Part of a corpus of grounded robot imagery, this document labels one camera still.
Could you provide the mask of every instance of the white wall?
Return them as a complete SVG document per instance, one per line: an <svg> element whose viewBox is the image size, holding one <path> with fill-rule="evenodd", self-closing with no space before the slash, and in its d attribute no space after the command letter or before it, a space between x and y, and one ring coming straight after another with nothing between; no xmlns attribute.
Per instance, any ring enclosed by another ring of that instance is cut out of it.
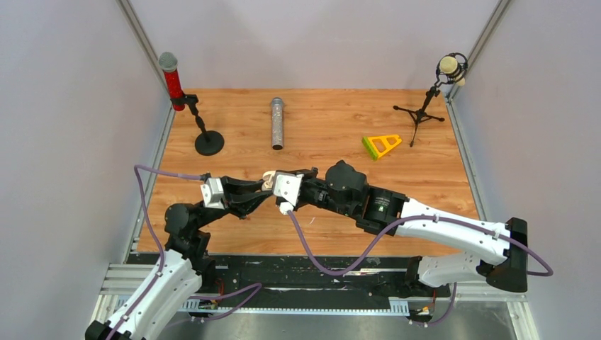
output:
<svg viewBox="0 0 601 340"><path fill-rule="evenodd" d="M1 1L0 60L0 337L82 339L167 98L115 1Z"/></svg>
<svg viewBox="0 0 601 340"><path fill-rule="evenodd" d="M601 331L600 11L599 1L514 1L456 101L489 218L525 218L555 269L529 279L545 340Z"/></svg>
<svg viewBox="0 0 601 340"><path fill-rule="evenodd" d="M425 89L497 0L132 0L186 88Z"/></svg>

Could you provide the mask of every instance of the wood grain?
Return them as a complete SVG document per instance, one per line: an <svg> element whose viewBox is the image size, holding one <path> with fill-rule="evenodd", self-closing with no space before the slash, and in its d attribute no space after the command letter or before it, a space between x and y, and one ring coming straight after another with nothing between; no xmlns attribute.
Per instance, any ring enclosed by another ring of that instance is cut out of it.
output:
<svg viewBox="0 0 601 340"><path fill-rule="evenodd" d="M199 110L209 130L225 137L223 150L203 157L194 150L198 128L186 109L178 112L169 135L161 169L185 174L260 179L268 170L310 169L323 178L340 159L367 175L375 186L404 193L433 207L477 217L451 123L429 121L420 126L415 146L409 148L412 121L394 105L421 106L425 90L189 90L201 99ZM284 149L271 149L271 109L282 97ZM448 117L443 100L435 98L429 113ZM403 143L378 161L361 144L363 136L399 134ZM159 177L150 203L150 220L163 244L164 211L173 203L201 200L198 182ZM311 249L320 255L357 255L373 235L354 221L326 210L304 207L297 212ZM270 198L247 220L227 216L203 231L211 233L208 250L235 254L304 254L287 216ZM147 229L139 251L156 251ZM454 249L423 239L384 237L373 249L377 256L441 256Z"/></svg>

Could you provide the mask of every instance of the wire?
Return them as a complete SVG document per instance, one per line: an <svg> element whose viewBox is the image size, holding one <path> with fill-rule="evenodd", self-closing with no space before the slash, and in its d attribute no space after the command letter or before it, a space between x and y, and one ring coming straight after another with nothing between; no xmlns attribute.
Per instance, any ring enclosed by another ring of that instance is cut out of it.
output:
<svg viewBox="0 0 601 340"><path fill-rule="evenodd" d="M155 244L157 245L157 248L159 249L159 268L164 268L164 264L165 264L165 251L163 250L163 246L161 245L161 242L159 241L159 238L157 237L157 235L155 234L154 229L152 228L152 225L150 224L150 218L148 217L148 206L146 204L146 197L144 195L144 184L142 183L142 177L140 176L140 170L145 170L148 172L151 172L153 174L157 174L157 175L163 175L163 176L168 176L168 177L177 177L179 179L189 179L189 180L193 180L193 181L200 181L203 179L203 176L201 175L186 175L186 174L178 174L175 172L168 172L168 171L163 171L163 170L158 170L158 169L154 169L151 168L149 166L145 166L145 165L141 165L141 164L136 164L133 167L133 171L135 172L135 178L137 179L137 187L140 191L140 198L142 199L142 211L144 212L144 221L146 222L146 226L148 227L148 231L150 232L150 236L152 236L152 239L155 241ZM108 336L106 337L106 340L111 340L111 338L113 337L113 335L115 335L115 333L117 332L117 330L119 329L119 327L121 327L121 325L125 322L125 319L123 319L124 317L129 317L129 315L131 314L131 312L140 304L140 302L142 301L142 299L148 294L148 292L150 292L150 290L152 289L152 287L155 285L155 283L157 282L159 276L155 275L152 280L150 281L150 283L146 286L146 288L140 293L140 295L137 297L137 299L135 299L135 301L131 304L131 306L129 306L129 308L125 311L125 313L123 313L123 315L119 318L119 320L117 321L117 323L115 324L115 326L113 327L113 329L108 333ZM231 313L234 312L236 309L240 308L243 304L246 303L246 301L248 301L252 296L254 296L257 291L261 288L261 283L255 283L254 285L249 285L241 290L238 290L237 292L234 293L230 293L229 295L224 295L223 297L221 297L222 299L225 299L229 296L234 296L240 293L243 293L244 291L259 285L259 287L257 288L257 290L255 290L246 300L244 300L240 305L236 306L235 308L231 309ZM220 318L208 318L207 320L215 320L215 319L221 319L221 315L219 315Z"/></svg>
<svg viewBox="0 0 601 340"><path fill-rule="evenodd" d="M202 317L201 318L201 322L215 321L215 320L223 319L224 317L227 317L227 316L231 315L233 312L239 310L243 305L245 305L250 299L252 299L252 297L255 296L259 292L259 290L261 290L262 286L263 285L261 283L253 283L251 285L247 285L246 287L244 287L244 288L242 288L240 290L236 290L233 293L229 293L229 294L220 296L220 299L223 300L223 299L231 298L232 296L236 296L236 295L242 294L245 291L254 288L254 290L252 291L252 293L250 293L250 295L248 295L241 303L239 303L238 305L236 305L236 307L228 310L227 312L224 312L222 314L216 315L214 317ZM194 300L212 300L212 299L215 299L215 297L214 296L191 296L190 299L194 299ZM171 324L168 324L167 326L165 326L165 329L171 328L171 327L173 327L175 325L178 325L178 324L183 324L185 322L192 322L195 319L196 318L193 317L192 319L183 319L183 320L175 321L175 322L172 322Z"/></svg>
<svg viewBox="0 0 601 340"><path fill-rule="evenodd" d="M455 284L453 285L453 291L451 292L451 301L449 302L449 308L447 308L444 311L444 314L440 318L438 318L437 320L432 321L432 322L412 321L412 323L414 323L418 326L423 326L423 327L436 326L437 324L441 324L451 314L451 311L453 310L453 307L455 304L456 296L457 296L457 282L455 282Z"/></svg>
<svg viewBox="0 0 601 340"><path fill-rule="evenodd" d="M307 240L305 239L305 236L303 235L303 230L301 229L301 225L298 223L298 220L296 219L296 216L294 216L294 213L292 212L292 210L288 211L288 216L290 216L290 219L292 220L292 223L294 224L294 227L296 228L296 233L298 234L298 237L300 238L300 242L303 244L303 248L305 249L307 256L309 256L309 259L311 260L311 262L313 262L313 264L319 270L321 270L323 273L326 273L331 276L342 276L342 275L352 271L353 269L355 269L367 257L367 255L373 249L373 247L378 243L378 241L380 241L380 239L384 235L386 235L386 233L388 231L390 231L394 227L401 225L405 222L415 221L415 220L433 220L433 221L435 221L438 219L438 221L453 223L455 225L461 225L464 227L468 227L473 230L483 232L485 234L489 234L489 235L493 235L493 236L495 235L495 232L493 232L493 231L479 227L478 225L472 225L471 223L468 223L468 222L456 220L454 218L426 216L426 215L407 216L407 217L400 218L399 220L396 220L396 221L390 223L389 225L387 225L386 227L384 227L384 229L382 229L382 231L373 239L373 241L371 241L371 243L367 246L367 248L365 248L365 251L363 251L363 254L361 254L359 256L359 258L357 258L357 260L355 260L355 262L353 262L350 266L348 266L347 268L342 269L340 271L333 271L331 269L328 269L328 268L325 268L324 266L322 266L321 263L319 263L318 260L315 258L315 256L313 255L313 252L309 248L309 244L307 244ZM553 275L553 269L550 267L550 265L548 265L547 262L545 262L545 260L543 260L538 254L534 253L530 248L528 248L527 246L523 245L522 243L520 243L510 237L506 237L505 235L499 235L499 238L504 241L507 241L511 244L514 244L515 246L524 250L530 256L532 256L535 260L537 260L547 270L547 272L528 271L527 272L528 275L533 275L533 276L551 276L551 275Z"/></svg>

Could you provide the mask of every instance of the condenser microphone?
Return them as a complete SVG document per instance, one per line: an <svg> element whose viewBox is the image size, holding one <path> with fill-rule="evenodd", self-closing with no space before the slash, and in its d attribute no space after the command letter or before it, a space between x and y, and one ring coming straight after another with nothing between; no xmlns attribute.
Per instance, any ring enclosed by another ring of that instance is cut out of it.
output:
<svg viewBox="0 0 601 340"><path fill-rule="evenodd" d="M443 57L440 60L439 68L440 72L444 73L449 78L451 83L457 84L457 86L463 86L466 84L466 70L462 64L459 64L455 57L451 55Z"/></svg>

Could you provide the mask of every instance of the black robot arm segment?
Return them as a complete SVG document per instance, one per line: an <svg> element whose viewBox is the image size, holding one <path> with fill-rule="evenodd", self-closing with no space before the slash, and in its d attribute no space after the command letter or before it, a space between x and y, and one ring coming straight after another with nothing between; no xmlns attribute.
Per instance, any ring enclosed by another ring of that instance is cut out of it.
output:
<svg viewBox="0 0 601 340"><path fill-rule="evenodd" d="M290 171L293 176L302 175L298 202L294 210L304 205L314 205L333 213L348 216L356 221L356 226L371 234L378 234L388 224L398 220L403 204L408 201L402 193L390 191L367 183L367 176L339 161L325 173L325 180L317 178L317 169ZM282 188L274 191L287 191L286 182L280 181ZM387 234L394 235L396 228Z"/></svg>

